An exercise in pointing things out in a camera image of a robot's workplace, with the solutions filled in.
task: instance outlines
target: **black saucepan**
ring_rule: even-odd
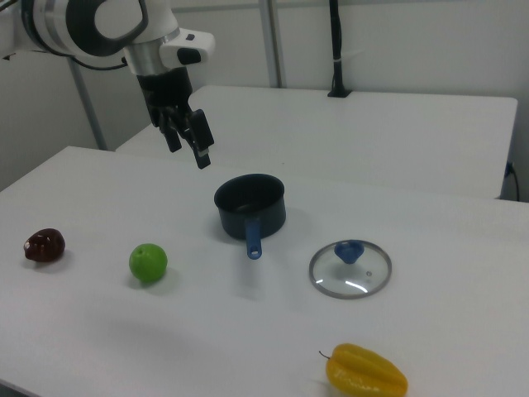
[[[261,238],[284,224],[284,185],[271,175],[250,174],[226,182],[215,193],[222,227],[230,236],[246,240],[250,259],[262,254]]]

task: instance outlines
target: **black cable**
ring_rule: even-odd
[[[516,170],[514,165],[511,165],[512,176],[514,177],[514,184],[516,185],[516,201],[520,201],[520,185],[518,184],[518,176],[516,175]]]
[[[9,6],[12,6],[14,3],[16,3],[18,0],[9,0],[6,2],[3,6],[0,6],[0,12],[8,8]]]
[[[340,16],[336,16],[336,23],[338,25],[338,46],[340,47],[340,55],[341,55],[341,21],[340,21]],[[335,76],[332,75],[331,91],[334,91],[335,88],[336,88]]]
[[[520,185],[518,184],[518,175],[516,173],[516,170],[514,168],[514,164],[512,162],[508,162],[507,166],[505,167],[505,178],[507,178],[510,174],[514,177],[514,183],[516,185],[516,201],[520,201]]]
[[[70,59],[73,62],[75,62],[77,65],[83,66],[84,68],[90,69],[90,70],[99,70],[99,71],[118,70],[118,69],[122,69],[122,68],[125,68],[125,67],[128,66],[128,63],[126,62],[125,58],[122,59],[123,63],[121,65],[107,66],[107,67],[102,67],[102,68],[97,67],[97,66],[87,65],[84,62],[81,62],[80,60],[78,60],[77,58],[75,58],[73,56],[70,56]]]

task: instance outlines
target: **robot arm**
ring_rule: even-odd
[[[188,105],[186,66],[206,62],[214,49],[213,35],[179,27],[169,0],[0,0],[0,58],[20,50],[72,58],[123,51],[153,125],[172,152],[185,139],[199,168],[210,164],[213,138],[204,112]]]

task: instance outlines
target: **white table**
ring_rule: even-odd
[[[288,219],[258,261],[220,227],[212,197],[239,170],[68,148],[0,193],[0,380],[44,397],[327,397],[325,359],[371,348],[408,397],[529,395],[529,207],[280,175]],[[55,227],[64,257],[22,245]],[[307,277],[329,242],[393,260],[357,301]],[[144,287],[128,256],[161,245]]]
[[[202,108],[216,165],[358,184],[497,198],[517,101],[511,98],[204,87]],[[149,126],[117,149],[194,162],[170,153]]]

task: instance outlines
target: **white wall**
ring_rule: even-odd
[[[300,7],[308,3],[312,6]],[[340,7],[342,55],[354,55],[344,61],[346,86],[518,99],[511,157],[522,182],[522,199],[529,201],[529,1],[376,3]],[[314,4],[279,1],[289,88],[331,86],[328,3]],[[511,180],[504,191],[507,198],[514,197]]]
[[[183,4],[181,0],[173,3]],[[255,0],[216,3],[213,11],[207,7],[198,9],[199,5],[208,6],[213,1],[184,3],[196,5],[189,8],[192,11],[175,10],[179,25],[209,31],[217,43],[210,62],[188,67],[195,90],[204,84],[270,86],[263,25]],[[136,77],[128,69],[112,72],[83,69],[82,73],[109,149],[115,150],[150,123]]]
[[[0,60],[0,190],[66,146],[96,147],[66,60]]]

